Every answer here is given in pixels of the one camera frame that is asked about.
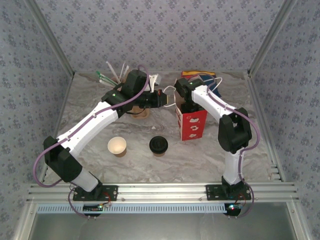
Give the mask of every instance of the orange object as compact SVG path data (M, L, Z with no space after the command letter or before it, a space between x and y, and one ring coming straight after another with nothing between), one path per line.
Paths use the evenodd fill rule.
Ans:
M210 75L216 77L216 73L214 71L182 71L181 77L188 79L191 76L196 75L196 74L210 74Z

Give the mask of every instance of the yellow object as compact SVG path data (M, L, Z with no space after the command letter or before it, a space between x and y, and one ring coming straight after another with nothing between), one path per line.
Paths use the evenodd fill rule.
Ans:
M181 76L190 76L195 74L210 74L210 75L216 75L214 71L182 71Z

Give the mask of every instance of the red wire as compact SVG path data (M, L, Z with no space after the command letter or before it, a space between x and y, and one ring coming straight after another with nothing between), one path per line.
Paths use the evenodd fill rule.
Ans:
M111 203L111 197L110 197L110 195L109 195L106 191L104 191L103 194L108 197L108 204L110 204L110 206L111 206L112 203Z
M245 195L243 195L242 193L238 194L238 197L237 197L236 201L234 202L234 204L236 204L239 201L239 196L242 196L244 199L244 205L243 205L243 207L244 207L246 205L247 200L246 200Z

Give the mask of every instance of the black cup lid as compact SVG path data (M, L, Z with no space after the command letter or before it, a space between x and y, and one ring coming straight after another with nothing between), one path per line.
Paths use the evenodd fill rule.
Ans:
M154 154L163 154L168 149L168 141L163 136L155 136L150 140L149 147Z

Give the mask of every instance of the cardboard box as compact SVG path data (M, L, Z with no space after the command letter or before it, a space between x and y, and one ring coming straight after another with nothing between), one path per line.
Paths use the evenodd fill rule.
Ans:
M181 140L186 141L202 138L206 125L207 111L201 110L192 113L182 113L181 104L184 102L185 100L176 92L175 114L178 119Z

